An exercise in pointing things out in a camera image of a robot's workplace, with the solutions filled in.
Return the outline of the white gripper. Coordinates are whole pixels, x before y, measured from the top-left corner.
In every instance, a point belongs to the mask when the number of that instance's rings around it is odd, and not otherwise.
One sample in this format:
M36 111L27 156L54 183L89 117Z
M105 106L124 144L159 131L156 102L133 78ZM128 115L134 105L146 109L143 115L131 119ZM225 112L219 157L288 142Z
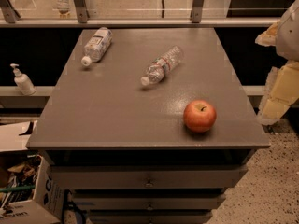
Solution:
M273 125L299 99L299 0L295 0L282 15L259 34L255 43L275 46L277 55L287 61L281 68L272 67L259 104L257 120L262 125Z

